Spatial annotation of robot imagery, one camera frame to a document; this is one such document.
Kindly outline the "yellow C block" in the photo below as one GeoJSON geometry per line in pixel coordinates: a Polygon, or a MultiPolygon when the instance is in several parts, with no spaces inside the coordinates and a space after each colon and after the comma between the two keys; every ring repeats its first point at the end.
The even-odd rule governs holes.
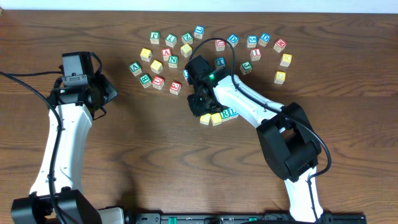
{"type": "Polygon", "coordinates": [[[204,125],[209,125],[211,120],[211,114],[207,113],[200,116],[200,123],[204,125]]]}

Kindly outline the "green R block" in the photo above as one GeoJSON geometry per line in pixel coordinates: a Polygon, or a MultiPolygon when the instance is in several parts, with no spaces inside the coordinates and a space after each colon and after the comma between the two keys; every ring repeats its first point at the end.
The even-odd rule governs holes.
{"type": "Polygon", "coordinates": [[[222,122],[225,122],[225,121],[228,121],[231,119],[228,109],[221,111],[220,116],[221,116],[222,122]]]}

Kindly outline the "yellow O block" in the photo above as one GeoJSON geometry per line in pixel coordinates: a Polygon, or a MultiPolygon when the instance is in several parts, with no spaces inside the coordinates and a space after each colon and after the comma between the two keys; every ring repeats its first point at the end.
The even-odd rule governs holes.
{"type": "Polygon", "coordinates": [[[213,126],[217,126],[222,123],[222,117],[220,113],[215,113],[211,115],[211,122],[213,126]]]}

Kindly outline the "blue L block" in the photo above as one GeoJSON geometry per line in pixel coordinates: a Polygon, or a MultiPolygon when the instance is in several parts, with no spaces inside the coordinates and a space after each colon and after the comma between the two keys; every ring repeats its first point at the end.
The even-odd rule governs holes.
{"type": "Polygon", "coordinates": [[[238,116],[239,116],[239,113],[238,112],[236,112],[234,109],[232,109],[232,108],[228,108],[228,113],[229,113],[229,117],[231,118],[231,119],[235,119],[235,118],[237,118],[238,116]]]}

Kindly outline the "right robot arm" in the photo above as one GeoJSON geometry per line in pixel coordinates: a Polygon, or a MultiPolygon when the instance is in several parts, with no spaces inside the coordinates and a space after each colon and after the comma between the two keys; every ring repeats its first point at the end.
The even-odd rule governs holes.
{"type": "Polygon", "coordinates": [[[185,66],[194,93],[187,100],[194,116],[236,112],[256,129],[261,150],[273,173],[285,182],[290,215],[296,222],[316,223],[323,214],[315,177],[318,155],[326,145],[303,108],[269,100],[246,86],[227,68],[214,69],[202,57],[185,66]]]}

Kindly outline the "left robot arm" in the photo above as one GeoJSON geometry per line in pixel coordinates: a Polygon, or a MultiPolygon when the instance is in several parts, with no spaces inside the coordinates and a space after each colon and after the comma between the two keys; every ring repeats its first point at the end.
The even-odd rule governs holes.
{"type": "Polygon", "coordinates": [[[62,55],[50,95],[49,136],[39,174],[28,197],[15,199],[14,223],[128,223],[122,207],[96,209],[82,193],[81,173],[86,138],[97,110],[104,110],[117,92],[102,69],[95,69],[93,52],[62,55]]]}

